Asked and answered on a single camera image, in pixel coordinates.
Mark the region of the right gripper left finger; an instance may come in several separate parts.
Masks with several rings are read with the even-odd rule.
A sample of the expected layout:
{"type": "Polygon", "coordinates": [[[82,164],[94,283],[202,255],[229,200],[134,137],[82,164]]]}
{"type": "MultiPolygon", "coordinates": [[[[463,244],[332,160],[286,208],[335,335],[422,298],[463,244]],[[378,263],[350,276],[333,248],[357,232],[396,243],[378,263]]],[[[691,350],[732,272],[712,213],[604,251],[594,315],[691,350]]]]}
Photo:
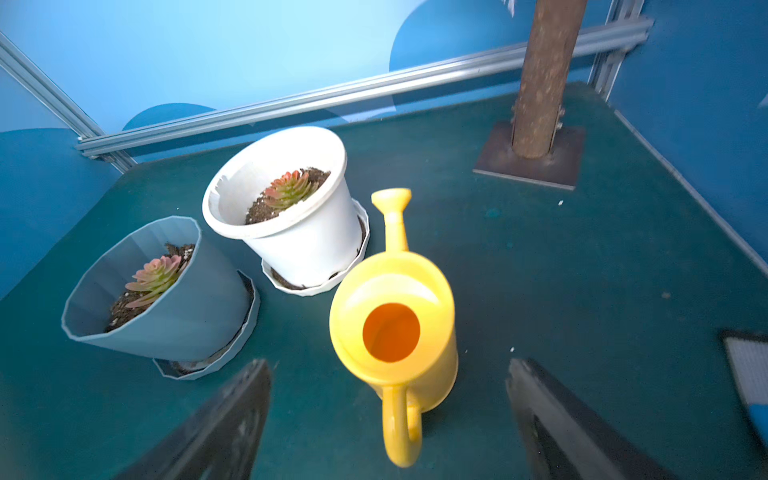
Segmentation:
{"type": "Polygon", "coordinates": [[[249,479],[270,406],[264,359],[248,363],[118,479],[249,479]]]}

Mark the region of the grey-blue pot with succulent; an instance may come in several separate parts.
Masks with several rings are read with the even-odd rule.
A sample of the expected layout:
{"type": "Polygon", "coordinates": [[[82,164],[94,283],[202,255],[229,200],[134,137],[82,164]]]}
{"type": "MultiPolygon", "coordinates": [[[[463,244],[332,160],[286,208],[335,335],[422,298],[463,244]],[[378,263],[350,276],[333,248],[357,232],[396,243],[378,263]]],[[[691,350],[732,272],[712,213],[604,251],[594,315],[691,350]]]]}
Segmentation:
{"type": "Polygon", "coordinates": [[[242,350],[258,323],[260,295],[191,217],[152,221],[104,253],[81,277],[61,317],[80,343],[153,360],[162,376],[195,380],[213,374],[242,350]],[[133,318],[111,327],[113,305],[124,299],[138,270],[159,271],[170,246],[190,246],[169,260],[183,263],[176,281],[133,318]]]}

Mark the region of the yellow plastic watering can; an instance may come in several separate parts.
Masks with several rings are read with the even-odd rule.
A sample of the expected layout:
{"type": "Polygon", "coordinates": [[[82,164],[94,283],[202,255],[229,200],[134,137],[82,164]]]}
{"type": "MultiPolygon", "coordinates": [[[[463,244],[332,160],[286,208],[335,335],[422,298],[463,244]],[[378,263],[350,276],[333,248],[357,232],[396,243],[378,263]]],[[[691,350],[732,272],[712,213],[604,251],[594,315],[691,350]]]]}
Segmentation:
{"type": "Polygon", "coordinates": [[[333,348],[382,406],[390,461],[408,468],[423,441],[422,415],[452,391],[459,369],[455,304],[443,272],[408,247],[407,188],[379,190],[371,201],[385,223],[385,250],[345,277],[329,316],[333,348]]]}

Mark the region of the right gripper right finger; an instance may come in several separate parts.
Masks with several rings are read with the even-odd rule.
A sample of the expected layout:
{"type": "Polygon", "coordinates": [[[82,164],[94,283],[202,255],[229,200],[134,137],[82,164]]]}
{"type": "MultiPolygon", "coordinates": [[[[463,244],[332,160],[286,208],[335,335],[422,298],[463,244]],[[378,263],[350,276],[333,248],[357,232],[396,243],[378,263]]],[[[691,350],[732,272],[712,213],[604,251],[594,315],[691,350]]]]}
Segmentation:
{"type": "Polygon", "coordinates": [[[675,479],[533,359],[511,360],[507,393],[534,479],[675,479]]]}

